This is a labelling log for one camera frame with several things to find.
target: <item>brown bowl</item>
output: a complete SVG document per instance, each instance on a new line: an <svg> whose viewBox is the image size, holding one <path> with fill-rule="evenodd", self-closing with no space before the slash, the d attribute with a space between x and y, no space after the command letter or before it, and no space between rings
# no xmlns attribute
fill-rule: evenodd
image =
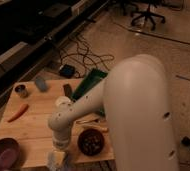
<svg viewBox="0 0 190 171"><path fill-rule="evenodd" d="M0 140L0 171L9 169L18 159L20 148L13 138Z"/></svg>

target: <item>floor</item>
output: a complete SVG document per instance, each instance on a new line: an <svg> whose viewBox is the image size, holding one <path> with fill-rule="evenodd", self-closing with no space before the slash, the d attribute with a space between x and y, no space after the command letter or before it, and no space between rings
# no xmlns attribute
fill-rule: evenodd
<svg viewBox="0 0 190 171"><path fill-rule="evenodd" d="M139 6L140 9L145 7L144 4ZM173 11L166 7L154 10L156 13L165 15L167 21L165 24L158 21L156 30L150 31L150 24L144 23L142 20L138 22L137 26L130 26L129 14L123 16L119 6L114 5L109 11L101 12L95 18L96 23L86 26L77 36L70 35L69 43L66 46L54 45L56 50L53 61L54 64L60 65L62 57L63 64L71 64L77 68L78 74L75 76L78 77L85 75L85 67L79 63L83 56L79 55L79 52L83 54L86 53L86 50L89 50L87 55L98 63L97 67L106 72L108 68L112 68L122 59L137 54L150 54L159 58L164 64L168 76L180 170L190 171L190 148L181 144L184 136L190 137L190 0L185 0L182 11ZM108 68L99 63L100 57L102 60L109 60L105 61ZM91 68L96 66L92 65L94 62L91 59L86 58L85 60L87 74ZM45 79L63 79L55 72L57 69L47 66L38 75ZM80 170L83 168L84 170L92 170L91 168L101 170L100 165L102 170L108 169L106 163L80 165L78 168Z"/></svg>

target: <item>chair wheel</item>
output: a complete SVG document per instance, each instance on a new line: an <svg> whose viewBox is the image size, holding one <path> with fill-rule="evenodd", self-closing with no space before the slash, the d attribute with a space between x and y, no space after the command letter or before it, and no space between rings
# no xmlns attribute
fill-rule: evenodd
<svg viewBox="0 0 190 171"><path fill-rule="evenodd" d="M163 24L164 24L165 22L166 22L166 21L165 21L165 18L163 18L163 19L162 19L162 21L161 21L161 23L163 23Z"/></svg>
<svg viewBox="0 0 190 171"><path fill-rule="evenodd" d="M155 29L156 29L156 27L155 27L155 26L152 26L151 31L154 31Z"/></svg>

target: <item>orange carrot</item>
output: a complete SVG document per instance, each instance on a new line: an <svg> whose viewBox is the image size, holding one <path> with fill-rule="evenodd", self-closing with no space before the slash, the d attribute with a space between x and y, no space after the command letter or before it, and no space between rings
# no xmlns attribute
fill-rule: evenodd
<svg viewBox="0 0 190 171"><path fill-rule="evenodd" d="M23 104L20 109L9 119L7 122L12 122L16 119L18 119L21 115L23 115L27 109L29 108L28 104Z"/></svg>

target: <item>wooden table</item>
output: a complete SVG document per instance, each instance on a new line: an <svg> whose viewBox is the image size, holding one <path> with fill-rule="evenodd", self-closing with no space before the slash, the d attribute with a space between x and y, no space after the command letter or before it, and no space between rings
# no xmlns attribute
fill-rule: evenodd
<svg viewBox="0 0 190 171"><path fill-rule="evenodd" d="M0 123L0 139L12 137L19 142L21 157L17 164L18 167L37 167L47 164L48 153L54 149L52 145L52 131L48 128L47 118L56 110L55 100L59 96L64 96L63 85L68 83L74 90L80 81L79 79L47 81L49 89L45 93L39 92L33 82L23 82L30 93L25 99L21 99L12 91ZM8 118L14 115L24 103L29 104L29 109L26 113L17 120L8 123ZM97 116L90 114L83 119L91 119L94 117ZM72 140L69 146L69 151L74 163L114 159L108 133L103 133L105 147L100 154L94 157L87 157L82 154L77 147L77 139L82 131L83 128L79 124L74 125Z"/></svg>

